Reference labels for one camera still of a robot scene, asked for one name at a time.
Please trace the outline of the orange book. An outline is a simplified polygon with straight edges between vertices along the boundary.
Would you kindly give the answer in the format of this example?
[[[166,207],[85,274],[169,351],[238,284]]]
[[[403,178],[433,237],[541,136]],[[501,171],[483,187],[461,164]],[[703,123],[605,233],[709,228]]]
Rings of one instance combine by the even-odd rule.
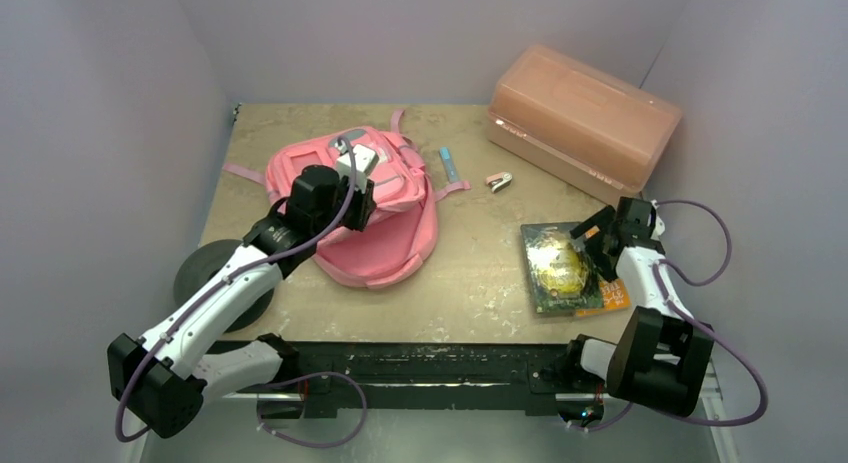
[[[628,309],[631,300],[621,279],[613,282],[599,281],[599,295],[603,305],[600,308],[581,309],[575,313],[578,318],[592,317]]]

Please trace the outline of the green book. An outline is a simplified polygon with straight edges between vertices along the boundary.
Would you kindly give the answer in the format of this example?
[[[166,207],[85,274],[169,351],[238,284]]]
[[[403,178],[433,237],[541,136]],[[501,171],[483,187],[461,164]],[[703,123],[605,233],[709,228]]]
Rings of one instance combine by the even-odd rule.
[[[584,239],[571,231],[577,222],[520,226],[529,293],[540,315],[576,316],[603,307],[596,267]]]

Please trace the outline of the pink backpack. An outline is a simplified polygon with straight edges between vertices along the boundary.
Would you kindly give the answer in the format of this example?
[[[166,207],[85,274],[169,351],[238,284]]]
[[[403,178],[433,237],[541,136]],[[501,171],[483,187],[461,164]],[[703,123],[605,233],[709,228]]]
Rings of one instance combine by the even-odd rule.
[[[360,126],[288,145],[274,154],[264,173],[227,163],[224,170],[265,187],[271,203],[290,193],[296,176],[310,165],[330,166],[345,157],[336,139],[373,150],[378,162],[370,174],[376,209],[363,232],[338,228],[318,245],[315,263],[337,283],[379,289],[414,274],[433,252],[438,239],[437,203],[450,193],[468,190],[465,180],[436,190],[423,157],[402,134],[402,109],[388,131]]]

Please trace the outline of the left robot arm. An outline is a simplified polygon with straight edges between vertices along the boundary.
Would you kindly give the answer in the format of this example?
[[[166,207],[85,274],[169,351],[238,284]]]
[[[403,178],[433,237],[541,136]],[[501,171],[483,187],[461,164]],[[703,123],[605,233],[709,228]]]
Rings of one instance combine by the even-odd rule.
[[[212,348],[236,320],[272,293],[319,242],[338,228],[363,230],[374,210],[369,171],[339,164],[307,167],[290,193],[237,242],[222,266],[178,309],[139,337],[121,334],[107,348],[118,402],[114,433],[122,443],[152,431],[169,438],[203,406],[251,387],[284,392],[311,380],[298,351],[265,334],[224,353]]]

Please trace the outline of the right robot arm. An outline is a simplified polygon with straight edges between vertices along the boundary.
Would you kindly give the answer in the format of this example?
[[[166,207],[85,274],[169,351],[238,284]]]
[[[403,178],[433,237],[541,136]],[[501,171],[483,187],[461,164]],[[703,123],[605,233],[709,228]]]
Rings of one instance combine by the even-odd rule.
[[[595,273],[620,283],[633,312],[619,341],[580,335],[561,364],[564,382],[584,390],[598,379],[616,398],[656,411],[688,417],[695,409],[713,348],[712,340],[691,323],[678,302],[668,273],[659,263],[665,250],[655,206],[622,197],[580,223],[570,234],[582,236]]]

